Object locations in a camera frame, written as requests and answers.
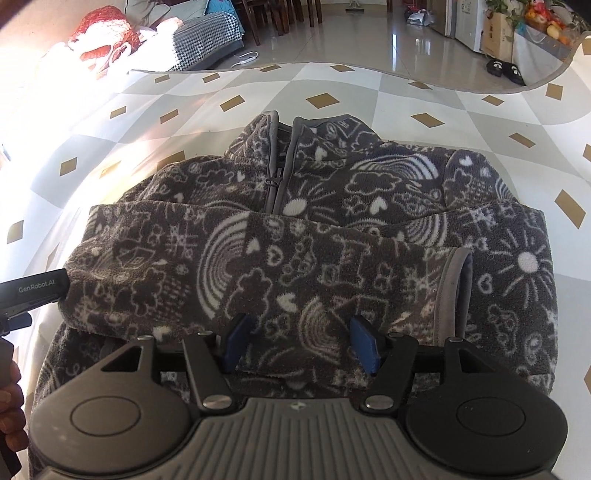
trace blue gripper pad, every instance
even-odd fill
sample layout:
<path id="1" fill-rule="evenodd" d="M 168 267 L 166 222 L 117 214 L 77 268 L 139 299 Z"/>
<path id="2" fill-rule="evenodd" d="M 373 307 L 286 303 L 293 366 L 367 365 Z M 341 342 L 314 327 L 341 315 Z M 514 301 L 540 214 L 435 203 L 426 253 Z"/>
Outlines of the blue gripper pad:
<path id="1" fill-rule="evenodd" d="M 353 351 L 359 358 L 361 366 L 366 373 L 375 375 L 382 363 L 375 337 L 355 317 L 351 318 L 349 331 Z"/>
<path id="2" fill-rule="evenodd" d="M 249 315 L 245 315 L 236 325 L 236 328 L 228 334 L 226 351 L 222 358 L 223 373 L 228 374 L 236 368 L 242 355 L 244 355 L 248 345 L 251 343 L 251 331 L 254 324 L 254 319 Z"/>

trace hand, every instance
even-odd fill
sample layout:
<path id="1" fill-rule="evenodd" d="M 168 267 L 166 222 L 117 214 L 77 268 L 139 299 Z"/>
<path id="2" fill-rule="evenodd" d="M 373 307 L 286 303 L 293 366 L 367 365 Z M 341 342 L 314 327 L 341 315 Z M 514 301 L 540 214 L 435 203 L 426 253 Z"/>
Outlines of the hand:
<path id="1" fill-rule="evenodd" d="M 21 371 L 16 362 L 10 366 L 12 383 L 0 389 L 0 430 L 6 434 L 6 444 L 13 452 L 24 450 L 29 445 L 29 438 L 24 430 L 25 413 L 21 410 L 25 400 L 17 382 Z"/>

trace wooden chair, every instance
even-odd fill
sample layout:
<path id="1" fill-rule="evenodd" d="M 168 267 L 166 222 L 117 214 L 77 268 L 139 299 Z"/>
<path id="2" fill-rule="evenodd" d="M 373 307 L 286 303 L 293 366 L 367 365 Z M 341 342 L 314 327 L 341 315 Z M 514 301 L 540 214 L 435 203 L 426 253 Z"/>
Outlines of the wooden chair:
<path id="1" fill-rule="evenodd" d="M 279 3 L 278 0 L 233 0 L 232 3 L 236 9 L 242 11 L 246 15 L 248 27 L 252 31 L 252 36 L 254 37 L 257 46 L 261 45 L 258 25 L 256 23 L 257 14 L 255 13 L 255 8 L 257 7 L 263 7 L 265 10 L 265 14 L 262 16 L 263 20 L 266 20 L 266 9 L 269 7 L 269 10 L 271 11 L 271 19 L 275 25 L 275 28 L 277 29 L 277 34 L 279 36 L 282 36 L 283 33 L 289 32 L 289 24 L 287 21 L 284 22 L 281 13 L 284 8 L 282 8 L 282 3 Z"/>
<path id="2" fill-rule="evenodd" d="M 312 8 L 312 0 L 307 0 L 308 2 L 308 16 L 310 17 L 310 26 L 314 26 L 314 10 Z M 314 0 L 316 4 L 316 16 L 318 17 L 318 25 L 322 23 L 322 6 L 320 5 L 320 0 Z"/>

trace cardboard box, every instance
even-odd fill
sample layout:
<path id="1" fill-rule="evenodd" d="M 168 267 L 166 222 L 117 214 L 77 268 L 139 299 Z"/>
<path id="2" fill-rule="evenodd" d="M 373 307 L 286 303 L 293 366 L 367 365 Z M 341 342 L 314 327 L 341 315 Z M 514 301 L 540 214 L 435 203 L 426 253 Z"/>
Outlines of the cardboard box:
<path id="1" fill-rule="evenodd" d="M 507 15 L 490 12 L 485 15 L 482 36 L 482 51 L 491 57 L 511 62 L 513 59 L 513 28 Z"/>

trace glossy floor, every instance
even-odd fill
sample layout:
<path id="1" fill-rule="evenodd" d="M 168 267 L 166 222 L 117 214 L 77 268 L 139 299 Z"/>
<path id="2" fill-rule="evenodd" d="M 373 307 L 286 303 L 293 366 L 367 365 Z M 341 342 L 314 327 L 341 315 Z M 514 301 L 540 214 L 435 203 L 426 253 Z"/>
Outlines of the glossy floor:
<path id="1" fill-rule="evenodd" d="M 429 27 L 408 25 L 401 7 L 393 13 L 385 5 L 365 5 L 364 14 L 347 14 L 345 5 L 324 5 L 323 23 L 311 28 L 305 21 L 291 25 L 279 37 L 272 26 L 261 29 L 257 47 L 250 32 L 244 35 L 245 48 L 237 54 L 257 51 L 254 67 L 292 61 L 332 61 L 383 72 L 396 72 L 415 80 L 454 90 L 486 93 L 513 89 L 514 83 L 486 71 L 487 59 L 457 40 L 446 38 Z M 235 57 L 217 65 L 230 68 Z"/>

